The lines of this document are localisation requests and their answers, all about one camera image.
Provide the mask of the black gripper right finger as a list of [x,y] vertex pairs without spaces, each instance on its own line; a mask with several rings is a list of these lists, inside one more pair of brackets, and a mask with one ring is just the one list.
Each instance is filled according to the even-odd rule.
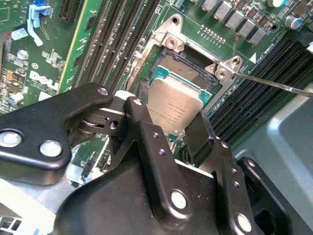
[[303,235],[305,222],[251,158],[233,157],[204,110],[185,129],[191,162],[213,175],[218,230],[223,235]]

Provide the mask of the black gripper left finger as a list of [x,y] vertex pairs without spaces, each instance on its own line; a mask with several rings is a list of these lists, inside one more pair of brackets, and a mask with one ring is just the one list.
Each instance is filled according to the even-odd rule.
[[105,94],[89,83],[0,117],[0,175],[35,185],[60,182],[72,148],[93,134],[113,139],[117,168],[127,158],[140,159],[151,209],[158,220],[188,220],[192,206],[163,130],[154,125],[144,103]]

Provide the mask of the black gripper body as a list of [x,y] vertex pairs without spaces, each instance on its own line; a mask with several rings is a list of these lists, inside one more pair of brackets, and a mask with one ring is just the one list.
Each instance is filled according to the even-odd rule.
[[217,206],[216,182],[202,170],[177,162],[193,205],[180,228],[158,222],[137,160],[76,189],[60,206],[55,235],[231,235],[234,224]]

